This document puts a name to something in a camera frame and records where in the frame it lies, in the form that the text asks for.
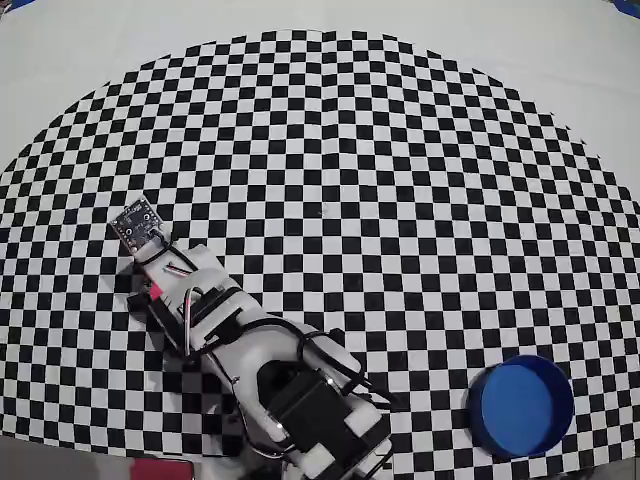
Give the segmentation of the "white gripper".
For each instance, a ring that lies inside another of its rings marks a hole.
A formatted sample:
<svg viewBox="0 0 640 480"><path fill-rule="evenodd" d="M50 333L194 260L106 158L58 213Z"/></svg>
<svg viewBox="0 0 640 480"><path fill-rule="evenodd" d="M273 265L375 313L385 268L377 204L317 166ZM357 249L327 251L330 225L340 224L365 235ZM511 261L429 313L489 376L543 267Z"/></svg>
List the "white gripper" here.
<svg viewBox="0 0 640 480"><path fill-rule="evenodd" d="M138 253L138 264L151 280L153 292L129 296L128 309L160 327L176 350L183 349L179 320L235 317L235 281L206 246L184 251L150 244Z"/></svg>

